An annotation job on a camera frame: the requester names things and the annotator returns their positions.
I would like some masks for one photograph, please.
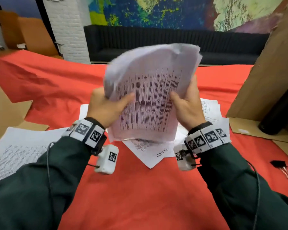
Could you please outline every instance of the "right hand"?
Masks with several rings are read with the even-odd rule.
[[[171,91],[169,95],[176,110],[177,120],[188,131],[207,122],[200,101],[196,75],[192,77],[184,99],[181,99],[174,91]]]

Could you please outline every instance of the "red fabric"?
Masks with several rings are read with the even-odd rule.
[[[34,100],[26,120],[69,126],[102,86],[106,65],[83,65],[19,51],[0,58],[0,85],[12,102]],[[200,96],[216,99],[225,116],[246,80],[250,65],[200,67]],[[233,134],[232,144],[275,191],[288,196],[288,180],[269,161],[288,156],[272,141]],[[88,166],[59,230],[68,229],[228,229],[197,170],[181,172],[175,158],[147,168],[121,142],[113,175]]]

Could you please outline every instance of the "black cylinder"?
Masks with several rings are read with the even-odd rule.
[[[268,134],[275,135],[288,124],[288,90],[272,107],[264,119],[259,123],[259,129]]]

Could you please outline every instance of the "forearm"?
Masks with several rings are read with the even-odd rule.
[[[46,153],[0,181],[0,229],[57,228],[90,158],[83,142],[62,137],[49,151],[55,219],[52,218]]]
[[[201,176],[230,229],[252,229],[258,186],[255,172],[231,145],[200,155]],[[288,229],[288,205],[260,178],[260,207],[256,229]]]

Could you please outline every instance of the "black sofa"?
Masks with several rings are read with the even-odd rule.
[[[141,46],[190,43],[200,46],[201,64],[254,64],[269,37],[269,34],[99,25],[85,26],[84,32],[93,62],[109,62]]]

